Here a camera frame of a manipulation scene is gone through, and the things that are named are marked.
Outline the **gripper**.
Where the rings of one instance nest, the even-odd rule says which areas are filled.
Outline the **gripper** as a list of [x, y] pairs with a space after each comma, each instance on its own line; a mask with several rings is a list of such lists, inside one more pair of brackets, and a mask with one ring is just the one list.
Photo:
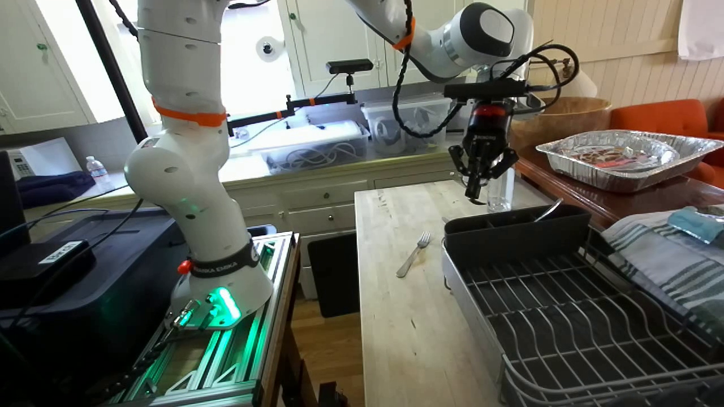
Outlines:
[[[504, 149], [508, 145], [511, 107], [504, 101], [476, 101], [469, 115], [462, 146], [449, 147], [449, 155], [460, 175], [468, 200], [479, 200], [481, 174], [475, 159], [491, 165], [484, 173], [487, 183], [503, 175], [506, 170], [514, 169], [518, 154], [514, 149]], [[468, 167], [463, 156], [468, 157]]]

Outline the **grey dish drying rack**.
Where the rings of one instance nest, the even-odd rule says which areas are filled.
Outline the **grey dish drying rack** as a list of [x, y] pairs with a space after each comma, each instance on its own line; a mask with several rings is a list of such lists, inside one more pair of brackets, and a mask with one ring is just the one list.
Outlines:
[[458, 268], [446, 286], [503, 407], [724, 407], [724, 342], [634, 283], [589, 227], [571, 253]]

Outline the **clear plastic bottle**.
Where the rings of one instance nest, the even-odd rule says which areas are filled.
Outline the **clear plastic bottle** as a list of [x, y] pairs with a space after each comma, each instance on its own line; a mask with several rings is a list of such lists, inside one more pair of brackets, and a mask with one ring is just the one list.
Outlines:
[[487, 183], [487, 209], [489, 212], [505, 212], [512, 209], [514, 199], [515, 170], [510, 168], [503, 175]]

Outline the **clear plastic storage bin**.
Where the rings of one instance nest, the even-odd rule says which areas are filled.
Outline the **clear plastic storage bin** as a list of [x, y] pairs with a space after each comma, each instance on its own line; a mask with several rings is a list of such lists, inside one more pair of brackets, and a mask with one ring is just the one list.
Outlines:
[[351, 164], [368, 155], [370, 133], [355, 121], [265, 131], [246, 151], [272, 174]]
[[[436, 129], [447, 117], [452, 106], [449, 98], [441, 94], [427, 94], [416, 98], [401, 99], [399, 114], [406, 127], [419, 133]], [[391, 108], [391, 101], [369, 101], [360, 111], [369, 124], [375, 151], [380, 155], [423, 154], [440, 147], [446, 139], [446, 128], [433, 137], [410, 136], [401, 129]]]

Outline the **silver utensil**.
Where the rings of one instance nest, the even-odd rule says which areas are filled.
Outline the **silver utensil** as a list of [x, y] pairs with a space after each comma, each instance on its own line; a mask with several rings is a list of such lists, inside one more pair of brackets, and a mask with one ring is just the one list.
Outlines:
[[541, 220], [550, 216], [563, 203], [563, 201], [563, 198], [559, 198], [558, 200], [554, 201], [554, 203], [550, 207], [548, 207], [540, 216], [536, 217], [536, 219], [533, 221], [540, 222]]

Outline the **wooden bowl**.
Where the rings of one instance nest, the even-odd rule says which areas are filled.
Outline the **wooden bowl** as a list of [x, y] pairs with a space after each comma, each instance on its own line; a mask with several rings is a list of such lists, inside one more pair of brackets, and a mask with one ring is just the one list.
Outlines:
[[510, 146], [520, 150], [588, 131], [602, 131], [610, 124], [610, 101], [597, 97], [562, 96], [535, 118], [510, 124]]

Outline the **dark wooden table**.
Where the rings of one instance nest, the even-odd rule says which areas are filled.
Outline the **dark wooden table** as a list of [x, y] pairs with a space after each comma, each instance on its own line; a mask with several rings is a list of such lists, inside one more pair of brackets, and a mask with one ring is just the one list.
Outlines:
[[724, 204], [724, 189], [687, 177], [675, 177], [633, 194], [600, 190], [551, 169], [545, 154], [527, 146], [518, 152], [515, 169], [523, 180], [550, 198], [586, 209], [591, 222], [604, 230], [635, 214], [677, 210], [686, 206]]

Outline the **aluminium foil tray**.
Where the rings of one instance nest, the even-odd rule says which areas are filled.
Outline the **aluminium foil tray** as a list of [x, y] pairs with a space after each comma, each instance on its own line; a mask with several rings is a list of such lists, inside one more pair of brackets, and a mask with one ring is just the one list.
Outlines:
[[724, 141], [659, 132], [588, 131], [538, 145], [551, 169], [589, 186], [636, 193], [685, 175]]

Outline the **striped green white towel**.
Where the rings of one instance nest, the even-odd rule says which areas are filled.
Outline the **striped green white towel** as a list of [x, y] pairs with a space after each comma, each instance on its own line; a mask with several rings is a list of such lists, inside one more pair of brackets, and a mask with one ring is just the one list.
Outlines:
[[724, 342], [724, 248], [668, 225], [672, 213], [631, 215], [608, 227], [602, 237], [614, 249], [610, 259], [634, 283]]

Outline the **white hanging cloth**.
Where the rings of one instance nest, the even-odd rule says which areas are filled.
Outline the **white hanging cloth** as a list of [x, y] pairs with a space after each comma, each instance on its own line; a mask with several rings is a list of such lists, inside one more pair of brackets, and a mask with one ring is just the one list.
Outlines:
[[678, 26], [678, 58], [724, 58], [724, 0], [683, 0]]

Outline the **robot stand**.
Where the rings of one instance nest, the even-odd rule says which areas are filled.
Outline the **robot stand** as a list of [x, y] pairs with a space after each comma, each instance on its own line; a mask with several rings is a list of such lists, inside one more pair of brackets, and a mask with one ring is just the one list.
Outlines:
[[274, 291], [230, 330], [189, 329], [167, 341], [134, 384], [100, 407], [258, 407], [270, 359], [282, 337], [298, 274], [299, 235], [254, 239]]

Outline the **black pole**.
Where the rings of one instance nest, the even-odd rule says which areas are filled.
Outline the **black pole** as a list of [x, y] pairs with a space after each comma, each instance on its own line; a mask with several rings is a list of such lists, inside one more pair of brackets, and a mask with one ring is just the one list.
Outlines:
[[147, 138], [145, 127], [135, 106], [132, 95], [127, 87], [117, 59], [112, 51], [108, 38], [102, 28], [101, 21], [91, 0], [75, 0], [88, 33], [96, 47], [98, 56], [104, 65], [111, 86], [116, 93], [127, 124], [135, 142], [139, 144]]

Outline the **small water bottle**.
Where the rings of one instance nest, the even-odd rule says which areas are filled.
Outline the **small water bottle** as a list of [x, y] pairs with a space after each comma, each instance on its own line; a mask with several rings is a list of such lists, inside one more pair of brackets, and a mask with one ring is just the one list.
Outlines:
[[93, 155], [88, 155], [86, 157], [86, 168], [89, 175], [93, 178], [93, 181], [96, 184], [111, 183], [110, 176], [106, 170], [106, 167]]

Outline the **white microwave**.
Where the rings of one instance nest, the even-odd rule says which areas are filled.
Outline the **white microwave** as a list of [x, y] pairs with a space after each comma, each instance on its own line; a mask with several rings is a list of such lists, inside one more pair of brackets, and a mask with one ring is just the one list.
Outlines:
[[8, 152], [15, 180], [64, 175], [82, 168], [64, 137], [28, 146], [2, 148]]

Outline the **black power brick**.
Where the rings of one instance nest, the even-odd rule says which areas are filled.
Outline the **black power brick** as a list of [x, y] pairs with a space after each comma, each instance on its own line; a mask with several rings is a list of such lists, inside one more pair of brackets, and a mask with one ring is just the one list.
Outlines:
[[0, 257], [0, 311], [20, 309], [51, 280], [36, 305], [54, 301], [96, 264], [87, 240], [31, 243]]

